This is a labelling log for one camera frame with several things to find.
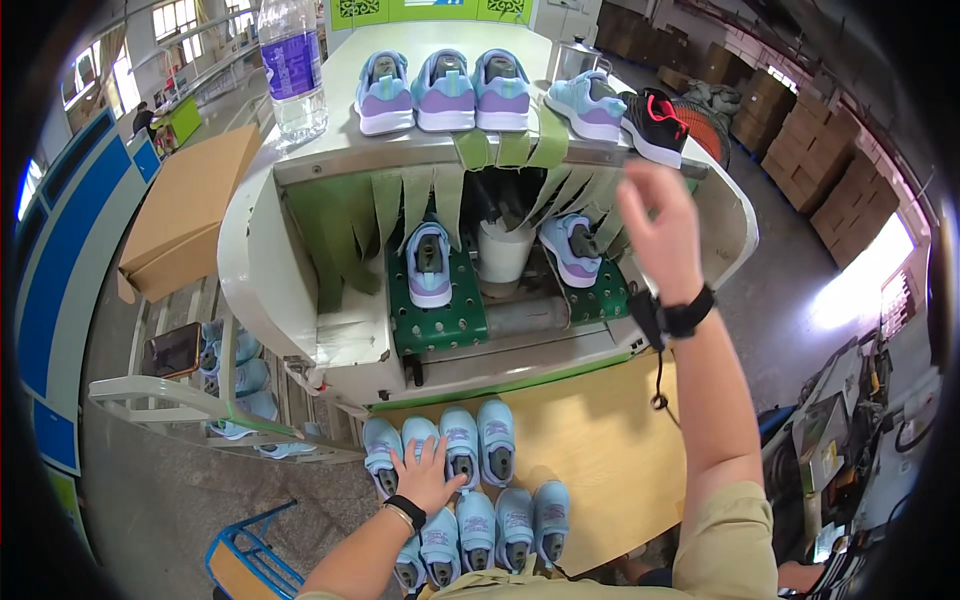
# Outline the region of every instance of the khaki shirt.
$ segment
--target khaki shirt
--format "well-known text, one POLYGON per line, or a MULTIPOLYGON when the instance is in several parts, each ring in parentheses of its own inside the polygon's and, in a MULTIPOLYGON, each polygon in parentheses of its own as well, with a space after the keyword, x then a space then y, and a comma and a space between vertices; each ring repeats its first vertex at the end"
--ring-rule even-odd
MULTIPOLYGON (((754 482, 720 489, 700 509, 693 530, 685 532, 673 566, 673 588, 601 586, 590 580, 569 582, 500 568, 465 573, 429 596, 436 600, 753 600, 777 597, 777 564, 772 546, 773 513, 763 489, 754 482)), ((420 598, 427 597, 427 589, 420 598)), ((297 600, 342 600, 308 592, 297 600)))

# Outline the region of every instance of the metal kettle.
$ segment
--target metal kettle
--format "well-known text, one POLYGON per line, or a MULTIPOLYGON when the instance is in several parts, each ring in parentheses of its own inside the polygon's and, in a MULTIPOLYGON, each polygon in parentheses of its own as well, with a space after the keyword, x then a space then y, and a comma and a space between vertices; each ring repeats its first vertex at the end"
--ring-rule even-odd
POLYGON ((584 43, 583 36, 574 36, 572 42, 553 42, 550 60, 546 65, 546 80, 550 83, 571 80, 591 70, 601 70, 609 74, 612 69, 613 65, 603 58, 599 50, 584 43))

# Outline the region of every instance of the water bottle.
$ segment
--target water bottle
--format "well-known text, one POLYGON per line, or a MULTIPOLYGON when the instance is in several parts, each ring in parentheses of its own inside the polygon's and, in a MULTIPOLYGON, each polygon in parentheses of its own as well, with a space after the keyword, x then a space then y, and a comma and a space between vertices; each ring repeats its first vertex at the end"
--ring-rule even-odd
POLYGON ((319 137, 326 131, 326 98, 313 0, 263 0, 256 28, 282 141, 319 137))

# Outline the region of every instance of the black watch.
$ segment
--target black watch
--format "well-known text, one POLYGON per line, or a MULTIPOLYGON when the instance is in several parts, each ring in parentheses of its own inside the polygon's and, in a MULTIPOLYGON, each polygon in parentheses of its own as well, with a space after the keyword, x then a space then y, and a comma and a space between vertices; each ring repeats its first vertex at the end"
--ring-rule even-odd
POLYGON ((388 504, 392 504, 393 506, 396 506, 401 511, 406 513, 408 517, 410 517, 410 520, 412 521, 415 532, 418 532, 420 529, 423 528, 423 525, 426 525, 426 513, 419 506, 417 506, 407 498, 401 495, 394 494, 383 501, 384 506, 388 504))
POLYGON ((627 299, 630 315, 657 351, 666 349, 665 335, 677 340, 693 337, 697 325, 707 317, 713 305, 713 292, 706 285, 690 304, 661 306, 650 290, 627 299))

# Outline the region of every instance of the bottle label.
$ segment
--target bottle label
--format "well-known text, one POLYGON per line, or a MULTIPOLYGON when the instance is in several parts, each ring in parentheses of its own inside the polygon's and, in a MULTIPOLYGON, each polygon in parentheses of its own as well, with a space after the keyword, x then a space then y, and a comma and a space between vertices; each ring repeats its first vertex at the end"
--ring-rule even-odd
POLYGON ((286 100, 320 87, 317 32, 306 32, 260 46, 260 54, 274 100, 286 100))

